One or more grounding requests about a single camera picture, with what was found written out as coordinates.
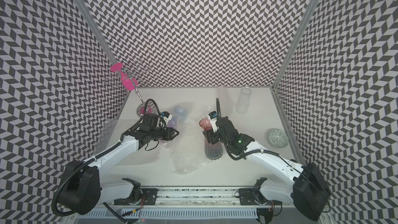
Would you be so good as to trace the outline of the pink vase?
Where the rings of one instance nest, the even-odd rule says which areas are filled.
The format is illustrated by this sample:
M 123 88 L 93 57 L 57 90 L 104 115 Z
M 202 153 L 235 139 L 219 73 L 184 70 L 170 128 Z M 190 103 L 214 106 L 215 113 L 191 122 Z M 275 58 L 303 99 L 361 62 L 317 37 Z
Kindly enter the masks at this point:
M 214 132 L 212 125 L 208 118 L 203 118 L 199 122 L 200 127 L 203 129 L 203 134 L 205 136 L 205 155 L 210 160 L 217 160 L 223 155 L 223 148 L 221 143 L 214 142 Z

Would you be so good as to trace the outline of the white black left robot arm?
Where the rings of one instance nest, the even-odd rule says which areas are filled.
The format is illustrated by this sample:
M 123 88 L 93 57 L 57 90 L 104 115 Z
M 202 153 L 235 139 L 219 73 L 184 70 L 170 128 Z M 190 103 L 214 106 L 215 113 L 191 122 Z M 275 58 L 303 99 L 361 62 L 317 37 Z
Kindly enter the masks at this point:
M 142 204 L 144 200 L 139 182 L 125 177 L 120 182 L 104 183 L 102 177 L 125 157 L 151 141 L 171 141 L 178 136 L 179 132 L 167 125 L 172 118 L 168 112 L 144 114 L 110 148 L 86 160 L 68 163 L 53 195 L 52 212 L 59 217 L 74 213 L 84 215 L 99 203 L 119 199 Z

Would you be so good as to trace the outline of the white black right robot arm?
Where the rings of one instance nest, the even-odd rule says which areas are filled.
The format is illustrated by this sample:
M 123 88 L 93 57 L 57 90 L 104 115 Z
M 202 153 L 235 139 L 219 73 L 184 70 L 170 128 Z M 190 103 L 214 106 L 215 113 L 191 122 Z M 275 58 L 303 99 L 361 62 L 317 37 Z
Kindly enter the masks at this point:
M 302 165 L 273 152 L 254 138 L 239 133 L 228 117 L 217 117 L 215 112 L 200 121 L 207 143 L 223 144 L 228 156 L 235 160 L 248 160 L 272 172 L 281 182 L 259 178 L 250 190 L 251 198 L 259 205 L 268 203 L 293 204 L 306 218 L 318 221 L 329 206 L 331 191 L 313 163 Z

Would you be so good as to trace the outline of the clear glass vase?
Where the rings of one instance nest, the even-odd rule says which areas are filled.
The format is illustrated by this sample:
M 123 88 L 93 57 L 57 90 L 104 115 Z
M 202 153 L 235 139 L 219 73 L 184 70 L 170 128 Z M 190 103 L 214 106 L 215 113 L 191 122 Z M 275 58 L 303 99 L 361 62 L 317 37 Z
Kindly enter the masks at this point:
M 250 104 L 252 90 L 249 87 L 242 87 L 235 106 L 235 110 L 239 114 L 246 114 Z

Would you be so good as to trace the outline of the blue purple vase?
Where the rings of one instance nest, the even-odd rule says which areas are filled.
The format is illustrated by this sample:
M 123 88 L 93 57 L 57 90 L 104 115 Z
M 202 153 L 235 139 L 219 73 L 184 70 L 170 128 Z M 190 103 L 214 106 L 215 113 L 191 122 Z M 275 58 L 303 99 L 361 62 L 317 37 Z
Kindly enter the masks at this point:
M 178 128 L 187 120 L 188 112 L 182 106 L 175 106 L 171 112 L 172 118 L 167 123 L 167 127 L 171 127 L 178 131 Z

